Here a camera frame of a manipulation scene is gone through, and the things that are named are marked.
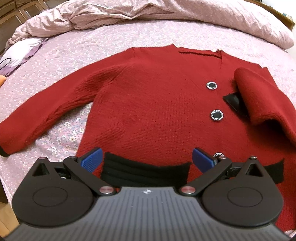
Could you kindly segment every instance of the blue gripper pad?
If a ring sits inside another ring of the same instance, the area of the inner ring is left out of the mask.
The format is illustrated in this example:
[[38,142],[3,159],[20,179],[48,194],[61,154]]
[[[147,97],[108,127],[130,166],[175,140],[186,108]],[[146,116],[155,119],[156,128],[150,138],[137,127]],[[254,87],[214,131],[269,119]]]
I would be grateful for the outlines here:
[[81,161],[81,166],[93,172],[103,161],[103,150],[100,148]]
[[193,164],[202,172],[205,173],[207,170],[215,166],[214,158],[207,156],[197,148],[193,149],[192,152]]

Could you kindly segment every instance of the wooden floor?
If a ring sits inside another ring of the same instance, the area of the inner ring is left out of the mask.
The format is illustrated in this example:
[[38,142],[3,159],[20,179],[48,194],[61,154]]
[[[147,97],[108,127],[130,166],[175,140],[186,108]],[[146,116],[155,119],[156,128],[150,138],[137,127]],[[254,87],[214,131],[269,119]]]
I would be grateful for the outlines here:
[[19,225],[9,204],[0,202],[0,236],[5,237]]

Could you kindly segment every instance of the silver screw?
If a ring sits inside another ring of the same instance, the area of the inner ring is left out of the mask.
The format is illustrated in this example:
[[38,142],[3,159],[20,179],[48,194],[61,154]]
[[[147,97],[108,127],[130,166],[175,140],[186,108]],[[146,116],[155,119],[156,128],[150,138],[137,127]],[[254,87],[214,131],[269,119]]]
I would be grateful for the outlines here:
[[196,189],[192,186],[185,186],[181,188],[181,192],[185,194],[195,193]]
[[114,188],[110,186],[103,186],[100,188],[100,192],[103,194],[111,194],[114,192]]

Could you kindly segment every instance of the knit fabric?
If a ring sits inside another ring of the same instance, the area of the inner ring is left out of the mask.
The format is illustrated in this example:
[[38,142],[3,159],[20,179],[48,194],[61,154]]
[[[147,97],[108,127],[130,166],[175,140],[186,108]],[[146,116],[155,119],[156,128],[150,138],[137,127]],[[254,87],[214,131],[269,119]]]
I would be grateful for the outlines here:
[[[209,81],[218,87],[208,89]],[[223,101],[237,91],[250,120]],[[191,162],[192,150],[200,147],[235,162],[251,155],[264,166],[284,159],[284,182],[277,186],[285,204],[277,225],[295,229],[296,111],[266,68],[223,51],[131,48],[28,99],[0,123],[0,147],[7,154],[22,150],[64,113],[92,101],[78,156],[101,147],[142,163],[181,165]],[[216,109],[224,114],[219,122],[210,117]],[[98,177],[102,165],[94,172]],[[191,165],[187,181],[200,174]]]

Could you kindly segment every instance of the black and silver button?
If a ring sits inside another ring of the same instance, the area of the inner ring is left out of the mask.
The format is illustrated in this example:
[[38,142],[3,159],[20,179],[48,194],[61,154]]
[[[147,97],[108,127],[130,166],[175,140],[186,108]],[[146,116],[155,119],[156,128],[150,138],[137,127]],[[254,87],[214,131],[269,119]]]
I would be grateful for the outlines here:
[[215,82],[210,81],[207,83],[207,88],[210,90],[215,90],[217,89],[217,84]]
[[217,152],[217,153],[215,153],[214,155],[213,155],[213,157],[215,157],[215,158],[218,158],[218,157],[220,157],[220,156],[225,156],[223,153],[221,153],[221,152]]
[[211,112],[211,118],[214,120],[214,121],[220,121],[222,120],[224,117],[223,115],[223,112],[220,111],[220,110],[213,110]]

